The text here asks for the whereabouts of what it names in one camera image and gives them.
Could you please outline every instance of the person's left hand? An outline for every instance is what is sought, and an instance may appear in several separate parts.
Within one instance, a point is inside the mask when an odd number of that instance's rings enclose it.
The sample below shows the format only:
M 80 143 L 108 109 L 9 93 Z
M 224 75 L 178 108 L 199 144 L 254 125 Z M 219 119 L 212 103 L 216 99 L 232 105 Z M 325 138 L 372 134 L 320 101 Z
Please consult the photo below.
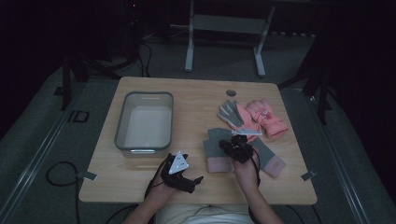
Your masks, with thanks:
M 163 167 L 160 169 L 157 176 L 155 176 L 152 187 L 149 190 L 147 198 L 145 199 L 145 201 L 152 200 L 156 202 L 156 204 L 158 204 L 160 207 L 163 207 L 177 191 L 177 189 L 168 187 L 165 183 L 163 183 L 163 178 L 161 177 L 162 171 Z

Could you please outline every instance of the wooden table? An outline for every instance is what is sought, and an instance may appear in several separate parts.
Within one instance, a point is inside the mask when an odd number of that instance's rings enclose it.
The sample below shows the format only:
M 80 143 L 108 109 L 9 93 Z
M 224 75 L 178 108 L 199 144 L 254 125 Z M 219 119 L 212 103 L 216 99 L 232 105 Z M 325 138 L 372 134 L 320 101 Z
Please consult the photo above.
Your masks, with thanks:
M 227 90 L 236 91 L 229 97 Z M 139 203 L 146 187 L 164 158 L 125 158 L 114 144 L 114 136 L 125 95 L 130 91 L 169 91 L 174 95 L 172 154 L 189 155 L 190 168 L 183 175 L 204 180 L 195 192 L 178 192 L 169 203 L 246 203 L 233 173 L 210 174 L 206 170 L 203 141 L 207 130 L 229 128 L 217 117 L 219 106 L 227 99 L 246 105 L 254 99 L 265 99 L 290 130 L 276 140 L 261 136 L 287 165 L 278 178 L 261 171 L 260 190 L 270 204 L 313 204 L 317 196 L 310 180 L 303 181 L 307 172 L 301 150 L 275 84 L 231 81 L 124 77 L 114 95 L 103 130 L 92 155 L 88 171 L 98 175 L 95 181 L 84 180 L 79 198 L 83 202 Z

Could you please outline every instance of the metal frame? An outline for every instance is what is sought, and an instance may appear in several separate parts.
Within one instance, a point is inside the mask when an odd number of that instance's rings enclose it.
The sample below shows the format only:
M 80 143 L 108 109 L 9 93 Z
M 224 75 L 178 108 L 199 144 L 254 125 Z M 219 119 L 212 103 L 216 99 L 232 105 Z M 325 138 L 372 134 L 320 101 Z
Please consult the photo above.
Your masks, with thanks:
M 253 48 L 256 61 L 257 72 L 260 77 L 265 76 L 264 64 L 262 62 L 262 47 L 265 37 L 268 35 L 271 20 L 276 7 L 271 7 L 267 19 L 249 19 L 222 16 L 209 16 L 194 14 L 194 0 L 190 0 L 190 24 L 189 24 L 189 45 L 187 48 L 186 64 L 184 70 L 192 71 L 192 61 L 194 54 L 194 29 L 211 30 L 222 32 L 237 32 L 261 35 L 259 44 Z
M 306 97 L 305 99 L 308 102 L 309 110 L 312 116 L 314 117 L 319 128 L 321 129 L 321 132 L 325 139 L 325 144 L 329 149 L 329 157 L 332 162 L 332 166 L 345 193 L 346 200 L 349 203 L 353 216 L 355 217 L 357 223 L 369 224 L 370 220 L 367 216 L 364 205 L 361 203 L 361 196 L 356 190 L 355 184 L 351 180 L 347 172 L 347 168 L 344 166 L 344 163 L 341 160 L 341 156 L 338 154 L 338 148 L 332 141 L 332 137 L 326 125 L 321 122 L 320 117 L 316 113 L 316 109 L 319 107 L 319 105 L 317 104 L 315 97 Z

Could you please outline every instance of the black cable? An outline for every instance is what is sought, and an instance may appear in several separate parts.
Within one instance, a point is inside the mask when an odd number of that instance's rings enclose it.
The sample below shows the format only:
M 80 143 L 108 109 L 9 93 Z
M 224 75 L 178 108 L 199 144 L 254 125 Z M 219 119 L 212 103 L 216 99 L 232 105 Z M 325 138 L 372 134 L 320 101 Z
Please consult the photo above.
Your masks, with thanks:
M 317 215 L 319 224 L 321 224 L 322 221 L 321 221 L 321 219 L 320 219 L 320 215 L 319 215 L 319 213 L 318 213 L 318 211 L 317 211 L 317 208 L 315 208 L 314 205 L 311 205 L 311 207 L 312 207 L 312 209 L 314 210 L 315 215 Z
M 67 164 L 67 165 L 70 165 L 71 167 L 73 167 L 73 170 L 74 170 L 74 172 L 75 172 L 75 181 L 69 182 L 69 183 L 64 183 L 64 184 L 59 184 L 59 183 L 53 182 L 53 181 L 50 179 L 50 172 L 51 172 L 55 167 L 57 167 L 57 166 L 60 165 L 60 164 Z M 78 177 L 77 177 L 77 173 L 78 173 L 77 167 L 76 167 L 73 163 L 71 163 L 71 162 L 69 162 L 69 161 L 59 161 L 59 162 L 53 164 L 53 165 L 48 169 L 48 171 L 47 171 L 47 173 L 46 173 L 46 179 L 47 179 L 47 181 L 48 181 L 51 185 L 56 186 L 56 187 L 66 187 L 66 186 L 71 186 L 71 185 L 73 185 L 73 184 L 76 185 L 75 206 L 76 206 L 76 219 L 77 219 L 77 223 L 79 224 L 79 223 L 81 223 L 81 222 L 80 222 L 80 219 L 79 219 L 79 209 L 78 209 Z
M 256 170 L 256 176 L 257 176 L 257 186 L 260 185 L 261 179 L 260 179 L 260 170 L 259 167 L 257 166 L 256 162 L 253 160 L 253 157 L 248 154 L 248 150 L 245 148 L 245 145 L 242 144 L 241 142 L 237 141 L 238 144 L 244 149 L 245 153 L 249 156 L 251 162 L 253 162 L 254 169 Z M 259 154 L 256 152 L 256 150 L 253 148 L 253 151 L 257 154 L 257 158 L 259 160 L 259 166 L 260 166 L 260 157 Z M 253 211 L 251 211 L 250 206 L 247 207 L 248 215 L 250 216 L 250 219 L 253 221 L 255 224 L 260 224 L 260 222 L 257 220 L 257 218 L 254 216 Z
M 164 165 L 166 162 L 168 162 L 168 158 L 166 158 L 165 160 L 163 160 L 163 161 L 161 162 L 160 166 L 158 167 L 157 171 L 155 172 L 154 177 L 152 177 L 152 179 L 149 181 L 148 187 L 146 188 L 146 192 L 145 192 L 145 197 L 144 197 L 145 199 L 146 199 L 146 197 L 149 195 L 149 192 L 150 192 L 150 190 L 151 190 L 152 188 L 155 188 L 155 187 L 157 187 L 157 186 L 163 184 L 163 182 L 161 182 L 160 184 L 156 184 L 156 185 L 152 186 L 152 184 L 154 183 L 155 177 L 159 174 L 161 168 L 163 168 L 163 165 Z M 152 218 L 148 221 L 148 224 L 154 224 L 155 218 L 156 218 L 156 217 L 155 217 L 155 214 L 154 214 L 154 216 L 152 216 Z
M 286 206 L 287 206 L 289 209 L 291 209 L 291 211 L 293 211 L 293 212 L 297 215 L 297 217 L 300 219 L 301 223 L 305 224 L 303 218 L 300 216 L 300 214 L 299 214 L 293 207 L 291 207 L 290 205 L 286 205 Z
M 149 74 L 149 62 L 151 61 L 151 47 L 145 43 L 142 43 L 143 46 L 145 46 L 148 49 L 149 55 L 148 55 L 148 62 L 146 64 L 146 75 L 147 77 L 151 77 Z
M 106 221 L 106 224 L 110 223 L 111 219 L 113 219 L 113 218 L 114 218 L 116 215 L 118 215 L 120 212 L 122 212 L 122 211 L 124 211 L 124 210 L 126 210 L 126 209 L 128 209 L 128 208 L 136 209 L 136 207 L 137 207 L 138 205 L 139 205 L 138 203 L 134 203 L 134 204 L 131 204 L 131 205 L 128 205 L 128 206 L 126 206 L 126 207 L 121 208 L 119 211 L 117 211 L 116 213 L 114 213 L 114 214 Z
M 66 164 L 66 165 L 69 165 L 69 166 L 71 166 L 71 167 L 73 168 L 74 173 L 75 173 L 75 181 L 67 182 L 67 183 L 56 183 L 56 182 L 54 182 L 54 181 L 52 181 L 52 180 L 50 179 L 50 173 L 52 172 L 52 170 L 53 170 L 55 167 L 57 167 L 58 165 L 61 165 L 61 164 Z M 80 221 L 80 217 L 79 217 L 79 207 L 78 207 L 78 184 L 79 184 L 79 178 L 78 178 L 78 169 L 77 169 L 76 165 L 73 164 L 73 163 L 70 162 L 70 161 L 59 161 L 59 162 L 56 162 L 56 163 L 53 164 L 53 165 L 48 169 L 48 171 L 46 172 L 46 179 L 47 179 L 47 181 L 48 181 L 52 186 L 55 186 L 55 187 L 67 187 L 67 186 L 75 185 L 75 189 L 76 189 L 76 194 L 75 194 L 76 219 L 77 219 L 77 223 L 80 224 L 81 221 Z M 114 218 L 116 215 L 118 215 L 120 212 L 122 212 L 122 211 L 124 211 L 124 210 L 126 210 L 126 209 L 128 209 L 128 208 L 133 208 L 133 209 L 135 209 L 138 205 L 139 205 L 138 203 L 133 203 L 133 204 L 131 204 L 131 205 L 128 205 L 128 206 L 126 206 L 126 207 L 121 208 L 120 210 L 118 210 L 116 213 L 114 213 L 114 214 L 106 221 L 106 224 L 109 223 L 109 222 L 111 221 L 111 219 L 113 219 L 113 218 Z
M 130 65 L 130 64 L 133 64 L 134 61 L 135 61 L 135 58 L 134 58 L 133 54 L 131 53 L 131 55 L 125 60 L 125 62 L 110 65 L 107 67 L 107 69 L 110 69 L 111 71 L 117 71 L 121 68 L 124 68 L 124 67 Z
M 142 70 L 142 77 L 145 76 L 145 65 L 143 65 L 142 57 L 140 57 L 140 54 L 137 55 L 137 58 L 139 59 L 139 62 L 141 64 L 141 70 Z

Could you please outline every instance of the pink glove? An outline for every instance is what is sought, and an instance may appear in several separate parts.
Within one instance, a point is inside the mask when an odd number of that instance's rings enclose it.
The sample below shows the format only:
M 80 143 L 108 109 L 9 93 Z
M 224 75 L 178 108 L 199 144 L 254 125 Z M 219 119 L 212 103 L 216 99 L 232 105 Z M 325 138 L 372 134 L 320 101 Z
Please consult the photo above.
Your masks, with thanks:
M 289 128 L 274 114 L 273 108 L 265 100 L 254 100 L 247 104 L 247 112 L 264 128 L 269 138 L 276 138 Z

